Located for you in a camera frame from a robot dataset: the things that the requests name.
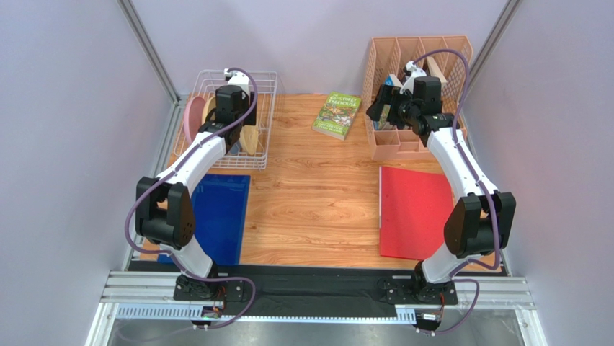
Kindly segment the cream plate with bear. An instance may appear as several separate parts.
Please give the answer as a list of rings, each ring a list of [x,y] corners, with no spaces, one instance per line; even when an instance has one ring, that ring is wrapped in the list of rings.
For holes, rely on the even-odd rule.
[[[259,145],[259,129],[255,125],[244,125],[241,129],[239,142],[241,148],[250,156],[254,156]]]

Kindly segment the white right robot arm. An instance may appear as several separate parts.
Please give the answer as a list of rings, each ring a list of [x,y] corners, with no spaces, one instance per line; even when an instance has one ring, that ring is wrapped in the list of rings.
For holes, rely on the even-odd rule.
[[[517,206],[511,192],[502,192],[483,173],[471,155],[458,127],[458,119],[442,108],[442,84],[437,77],[420,76],[412,90],[382,84],[366,111],[371,120],[381,118],[389,107],[387,121],[409,126],[439,162],[457,202],[444,225],[444,244],[420,262],[416,274],[426,284],[450,282],[469,263],[500,252],[510,239]]]

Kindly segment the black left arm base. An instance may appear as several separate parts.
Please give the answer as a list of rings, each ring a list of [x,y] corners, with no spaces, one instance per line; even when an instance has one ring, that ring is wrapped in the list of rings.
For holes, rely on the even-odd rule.
[[[175,283],[173,299],[175,301],[245,302],[249,300],[251,293],[251,286],[245,280],[205,283],[186,275],[180,275]]]

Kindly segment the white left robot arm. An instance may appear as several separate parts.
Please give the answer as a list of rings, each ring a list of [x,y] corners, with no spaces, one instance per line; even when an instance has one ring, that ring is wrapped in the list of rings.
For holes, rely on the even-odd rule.
[[[228,85],[216,90],[215,119],[203,124],[190,147],[155,178],[137,184],[137,199],[127,220],[137,235],[160,246],[182,274],[204,283],[219,283],[215,262],[194,236],[191,194],[200,180],[239,139],[241,127],[257,106],[258,92]]]

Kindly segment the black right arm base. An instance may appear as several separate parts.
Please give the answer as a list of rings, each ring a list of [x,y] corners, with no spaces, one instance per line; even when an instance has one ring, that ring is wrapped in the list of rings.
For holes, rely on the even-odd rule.
[[[384,277],[377,281],[377,288],[384,293],[384,301],[389,304],[446,306],[458,304],[455,284],[452,281],[428,283],[413,276]]]

